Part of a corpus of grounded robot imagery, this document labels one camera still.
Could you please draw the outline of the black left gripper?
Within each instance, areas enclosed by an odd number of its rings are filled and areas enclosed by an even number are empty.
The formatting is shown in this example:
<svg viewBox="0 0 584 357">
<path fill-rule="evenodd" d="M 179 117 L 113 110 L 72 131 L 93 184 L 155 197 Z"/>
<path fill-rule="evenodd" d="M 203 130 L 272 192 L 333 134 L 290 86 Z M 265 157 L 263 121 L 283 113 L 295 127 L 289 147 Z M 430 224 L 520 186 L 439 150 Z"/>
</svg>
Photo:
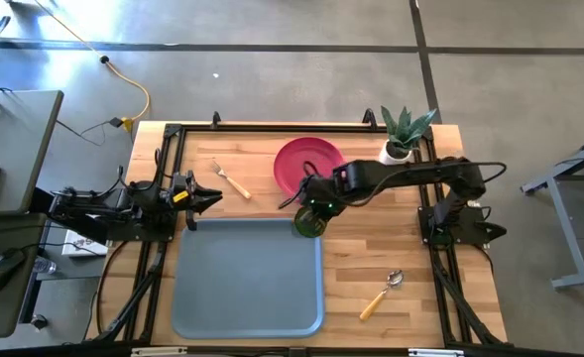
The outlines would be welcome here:
<svg viewBox="0 0 584 357">
<path fill-rule="evenodd" d="M 193 171 L 184 175 L 175 174 L 170 188 L 170 208 L 174 212 L 193 212 L 201 214 L 220 201 L 223 192 L 207 188 L 196 182 Z"/>
</svg>

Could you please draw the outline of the fork with wooden handle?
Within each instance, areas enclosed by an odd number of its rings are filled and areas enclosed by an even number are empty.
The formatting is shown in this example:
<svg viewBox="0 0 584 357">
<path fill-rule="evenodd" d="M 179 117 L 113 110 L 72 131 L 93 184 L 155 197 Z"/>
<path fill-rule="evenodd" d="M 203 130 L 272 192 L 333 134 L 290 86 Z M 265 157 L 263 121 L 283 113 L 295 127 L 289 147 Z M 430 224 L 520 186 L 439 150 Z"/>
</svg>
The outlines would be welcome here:
<svg viewBox="0 0 584 357">
<path fill-rule="evenodd" d="M 226 172 L 215 161 L 212 161 L 211 162 L 211 166 L 212 166 L 212 169 L 220 177 L 222 177 L 226 181 L 228 181 L 244 198 L 246 198 L 246 199 L 251 199 L 252 198 L 252 194 L 246 188 L 244 188 L 241 184 L 239 184 L 236 180 L 234 180 L 233 178 L 231 178 L 230 176 L 228 176 L 226 174 Z"/>
</svg>

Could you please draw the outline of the green faceted plastic cup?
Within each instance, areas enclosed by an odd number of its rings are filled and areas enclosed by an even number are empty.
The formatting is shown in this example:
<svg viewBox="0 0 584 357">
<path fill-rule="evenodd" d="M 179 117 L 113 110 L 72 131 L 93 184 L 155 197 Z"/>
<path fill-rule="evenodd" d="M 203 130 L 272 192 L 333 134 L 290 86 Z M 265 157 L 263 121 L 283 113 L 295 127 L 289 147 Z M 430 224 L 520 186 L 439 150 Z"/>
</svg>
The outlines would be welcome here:
<svg viewBox="0 0 584 357">
<path fill-rule="evenodd" d="M 297 232 L 307 238 L 319 237 L 327 227 L 327 211 L 322 206 L 303 206 L 293 219 Z"/>
</svg>

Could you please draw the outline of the red plastic plate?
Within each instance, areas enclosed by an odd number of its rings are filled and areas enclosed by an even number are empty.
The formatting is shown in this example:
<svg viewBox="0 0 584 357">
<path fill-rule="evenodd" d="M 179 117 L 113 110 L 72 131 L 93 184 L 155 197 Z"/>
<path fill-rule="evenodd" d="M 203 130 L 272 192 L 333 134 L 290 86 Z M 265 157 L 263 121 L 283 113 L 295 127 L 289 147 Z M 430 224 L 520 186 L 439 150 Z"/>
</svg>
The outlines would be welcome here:
<svg viewBox="0 0 584 357">
<path fill-rule="evenodd" d="M 329 177 L 332 170 L 345 163 L 341 152 L 330 142 L 316 137 L 301 137 L 286 143 L 274 160 L 274 177 L 282 192 L 292 197 L 305 177 L 303 163 L 310 162 Z"/>
</svg>

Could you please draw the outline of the blue-grey plastic tray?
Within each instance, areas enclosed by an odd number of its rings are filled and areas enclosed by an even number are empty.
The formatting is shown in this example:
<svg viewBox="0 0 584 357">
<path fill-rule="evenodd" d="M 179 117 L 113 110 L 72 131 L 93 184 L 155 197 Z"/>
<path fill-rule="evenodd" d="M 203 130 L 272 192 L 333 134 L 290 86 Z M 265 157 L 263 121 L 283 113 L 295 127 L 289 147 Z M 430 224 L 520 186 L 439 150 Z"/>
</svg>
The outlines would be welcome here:
<svg viewBox="0 0 584 357">
<path fill-rule="evenodd" d="M 181 233 L 171 321 L 186 339 L 284 339 L 325 319 L 322 240 L 288 218 L 208 219 Z"/>
</svg>

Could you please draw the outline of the spoon with wooden handle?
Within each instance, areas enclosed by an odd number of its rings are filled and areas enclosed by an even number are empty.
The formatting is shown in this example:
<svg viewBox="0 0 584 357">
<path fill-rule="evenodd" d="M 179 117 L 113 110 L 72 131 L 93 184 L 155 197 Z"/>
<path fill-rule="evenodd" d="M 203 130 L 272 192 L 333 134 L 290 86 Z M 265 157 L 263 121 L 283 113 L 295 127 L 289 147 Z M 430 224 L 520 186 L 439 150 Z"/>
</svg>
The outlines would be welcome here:
<svg viewBox="0 0 584 357">
<path fill-rule="evenodd" d="M 362 321 L 366 321 L 378 308 L 379 304 L 382 302 L 387 292 L 390 291 L 391 289 L 397 288 L 403 282 L 403 280 L 404 272 L 402 270 L 391 271 L 387 276 L 387 281 L 384 288 L 360 313 L 359 319 Z"/>
</svg>

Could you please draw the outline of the succulent plant in white pot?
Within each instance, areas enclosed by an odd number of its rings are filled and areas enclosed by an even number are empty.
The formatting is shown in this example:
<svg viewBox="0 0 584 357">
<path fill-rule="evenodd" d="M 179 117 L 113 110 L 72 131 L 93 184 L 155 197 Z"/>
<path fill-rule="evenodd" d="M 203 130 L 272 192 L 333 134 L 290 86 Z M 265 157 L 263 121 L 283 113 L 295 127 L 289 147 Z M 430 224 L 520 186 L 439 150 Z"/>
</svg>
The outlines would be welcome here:
<svg viewBox="0 0 584 357">
<path fill-rule="evenodd" d="M 414 151 L 418 150 L 418 142 L 429 128 L 437 110 L 433 109 L 419 116 L 411 118 L 411 112 L 404 107 L 397 119 L 391 111 L 381 107 L 382 119 L 386 125 L 388 139 L 382 146 L 378 161 L 392 166 L 408 162 Z"/>
</svg>

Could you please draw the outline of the white printed booklet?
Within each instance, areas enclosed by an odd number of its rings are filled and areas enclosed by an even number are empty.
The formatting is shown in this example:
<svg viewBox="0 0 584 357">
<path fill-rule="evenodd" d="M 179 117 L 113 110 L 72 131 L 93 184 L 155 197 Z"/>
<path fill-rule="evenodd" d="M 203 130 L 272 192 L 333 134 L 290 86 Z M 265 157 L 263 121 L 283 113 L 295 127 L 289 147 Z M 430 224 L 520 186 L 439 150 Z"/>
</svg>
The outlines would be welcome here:
<svg viewBox="0 0 584 357">
<path fill-rule="evenodd" d="M 70 258 L 105 256 L 107 247 L 94 242 L 74 231 L 67 230 L 62 244 L 61 254 Z"/>
</svg>

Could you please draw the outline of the clear water bottle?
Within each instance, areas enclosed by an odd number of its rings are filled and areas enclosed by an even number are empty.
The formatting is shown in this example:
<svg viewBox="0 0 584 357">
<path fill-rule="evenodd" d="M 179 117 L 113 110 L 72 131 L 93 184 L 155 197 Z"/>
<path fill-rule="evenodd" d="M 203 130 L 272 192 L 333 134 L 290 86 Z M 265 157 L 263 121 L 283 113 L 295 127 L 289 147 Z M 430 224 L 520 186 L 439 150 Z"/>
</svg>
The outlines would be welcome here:
<svg viewBox="0 0 584 357">
<path fill-rule="evenodd" d="M 35 274 L 52 275 L 57 269 L 58 265 L 54 261 L 42 256 L 37 256 L 34 261 L 33 272 Z"/>
</svg>

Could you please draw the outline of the grey desk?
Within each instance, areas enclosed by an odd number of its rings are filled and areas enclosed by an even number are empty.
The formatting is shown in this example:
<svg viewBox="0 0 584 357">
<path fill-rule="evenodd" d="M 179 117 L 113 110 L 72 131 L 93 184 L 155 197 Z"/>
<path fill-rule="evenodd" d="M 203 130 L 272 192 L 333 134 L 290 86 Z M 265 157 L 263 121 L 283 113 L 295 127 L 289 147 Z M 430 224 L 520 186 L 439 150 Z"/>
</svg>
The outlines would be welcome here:
<svg viewBox="0 0 584 357">
<path fill-rule="evenodd" d="M 0 91 L 0 214 L 29 210 L 62 101 L 60 90 Z"/>
</svg>

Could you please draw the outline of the black computer mouse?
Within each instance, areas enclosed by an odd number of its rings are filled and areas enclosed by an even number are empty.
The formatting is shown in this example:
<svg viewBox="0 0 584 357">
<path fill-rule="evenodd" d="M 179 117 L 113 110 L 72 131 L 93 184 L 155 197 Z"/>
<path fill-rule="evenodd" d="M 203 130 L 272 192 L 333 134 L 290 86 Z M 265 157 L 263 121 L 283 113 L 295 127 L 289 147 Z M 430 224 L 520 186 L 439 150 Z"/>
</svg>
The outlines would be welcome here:
<svg viewBox="0 0 584 357">
<path fill-rule="evenodd" d="M 0 254 L 0 291 L 7 286 L 25 259 L 25 253 L 18 248 L 11 248 Z"/>
</svg>

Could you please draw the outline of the dark desk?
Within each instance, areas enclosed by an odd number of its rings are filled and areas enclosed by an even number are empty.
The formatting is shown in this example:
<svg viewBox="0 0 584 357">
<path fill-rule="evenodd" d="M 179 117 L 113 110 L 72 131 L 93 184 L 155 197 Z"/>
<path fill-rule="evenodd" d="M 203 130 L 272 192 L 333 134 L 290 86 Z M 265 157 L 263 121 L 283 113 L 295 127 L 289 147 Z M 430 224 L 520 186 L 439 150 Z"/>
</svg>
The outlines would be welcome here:
<svg viewBox="0 0 584 357">
<path fill-rule="evenodd" d="M 18 324 L 46 223 L 47 218 L 39 213 L 0 215 L 0 254 L 18 248 L 26 255 L 23 265 L 0 291 L 0 337 L 11 335 Z"/>
</svg>

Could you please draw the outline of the grey metal stand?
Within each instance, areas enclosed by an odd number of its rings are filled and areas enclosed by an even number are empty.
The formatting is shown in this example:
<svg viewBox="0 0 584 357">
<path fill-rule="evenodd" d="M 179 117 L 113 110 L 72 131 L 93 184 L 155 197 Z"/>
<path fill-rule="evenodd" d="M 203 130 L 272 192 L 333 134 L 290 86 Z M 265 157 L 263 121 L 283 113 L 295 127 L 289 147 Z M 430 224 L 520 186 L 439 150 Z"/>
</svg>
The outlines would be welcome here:
<svg viewBox="0 0 584 357">
<path fill-rule="evenodd" d="M 584 145 L 572 157 L 520 186 L 525 195 L 546 189 L 560 222 L 576 272 L 551 281 L 556 290 L 584 285 Z"/>
</svg>

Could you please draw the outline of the black aluminium table frame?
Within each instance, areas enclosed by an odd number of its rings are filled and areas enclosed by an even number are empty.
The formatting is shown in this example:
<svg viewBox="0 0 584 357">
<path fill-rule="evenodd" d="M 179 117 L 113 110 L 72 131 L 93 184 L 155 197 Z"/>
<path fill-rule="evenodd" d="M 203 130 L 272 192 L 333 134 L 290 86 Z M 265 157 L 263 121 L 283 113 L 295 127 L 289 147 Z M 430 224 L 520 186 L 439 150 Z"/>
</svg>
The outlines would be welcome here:
<svg viewBox="0 0 584 357">
<path fill-rule="evenodd" d="M 285 142 L 316 136 L 336 144 L 347 159 L 373 156 L 385 139 L 382 126 L 363 123 L 182 122 L 170 139 L 170 162 L 191 169 L 205 185 L 223 187 L 208 160 L 219 156 L 251 192 L 245 199 L 232 188 L 210 209 L 211 217 L 266 218 L 291 216 L 279 209 L 281 194 L 273 177 L 277 151 Z M 113 342 L 90 341 L 94 355 L 130 357 L 133 348 L 180 346 L 184 357 L 201 354 L 259 357 L 405 357 L 410 348 L 452 347 L 466 357 L 481 354 L 476 332 L 459 312 L 430 265 L 431 250 L 420 240 L 417 209 L 447 193 L 442 184 L 411 186 L 384 192 L 362 208 L 347 209 L 334 219 L 323 241 L 326 314 L 321 329 L 304 339 L 188 340 L 176 335 L 170 315 L 178 253 L 171 243 L 159 285 L 141 300 L 133 336 Z M 387 292 L 366 320 L 360 313 L 384 288 L 391 271 L 402 270 L 403 282 Z"/>
</svg>

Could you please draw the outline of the silver metal bracket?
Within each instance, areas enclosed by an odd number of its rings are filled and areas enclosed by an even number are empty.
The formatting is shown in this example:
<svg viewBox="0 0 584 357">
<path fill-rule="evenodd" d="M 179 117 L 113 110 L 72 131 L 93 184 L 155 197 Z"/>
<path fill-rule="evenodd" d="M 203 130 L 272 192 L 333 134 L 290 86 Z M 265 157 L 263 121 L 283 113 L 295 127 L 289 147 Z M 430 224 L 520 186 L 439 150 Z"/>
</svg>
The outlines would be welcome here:
<svg viewBox="0 0 584 357">
<path fill-rule="evenodd" d="M 410 348 L 408 357 L 465 357 L 462 350 Z"/>
<path fill-rule="evenodd" d="M 130 357 L 179 357 L 187 354 L 186 347 L 140 347 L 131 350 Z"/>
</svg>

